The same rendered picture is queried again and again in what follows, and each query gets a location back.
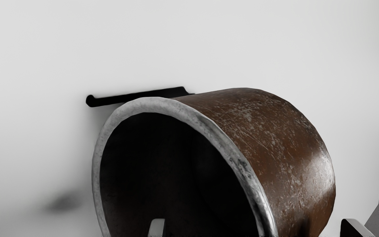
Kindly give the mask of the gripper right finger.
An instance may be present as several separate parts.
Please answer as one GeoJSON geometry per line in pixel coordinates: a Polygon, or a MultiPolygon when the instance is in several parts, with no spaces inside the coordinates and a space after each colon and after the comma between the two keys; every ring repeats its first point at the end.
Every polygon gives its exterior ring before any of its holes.
{"type": "Polygon", "coordinates": [[[342,219],[340,237],[375,237],[356,219],[342,219]]]}

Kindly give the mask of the brown mug with grey rim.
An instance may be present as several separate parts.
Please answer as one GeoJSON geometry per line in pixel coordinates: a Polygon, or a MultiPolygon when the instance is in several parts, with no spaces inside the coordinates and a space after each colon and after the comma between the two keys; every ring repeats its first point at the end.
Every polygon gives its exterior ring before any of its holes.
{"type": "Polygon", "coordinates": [[[93,154],[102,237],[319,237],[336,197],[325,143],[288,101],[234,88],[116,109],[93,154]]]}

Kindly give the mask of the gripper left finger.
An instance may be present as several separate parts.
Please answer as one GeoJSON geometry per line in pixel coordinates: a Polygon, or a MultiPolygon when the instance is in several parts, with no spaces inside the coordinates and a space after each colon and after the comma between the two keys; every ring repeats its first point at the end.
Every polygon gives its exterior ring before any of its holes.
{"type": "Polygon", "coordinates": [[[166,237],[165,219],[153,219],[150,223],[148,237],[166,237]]]}

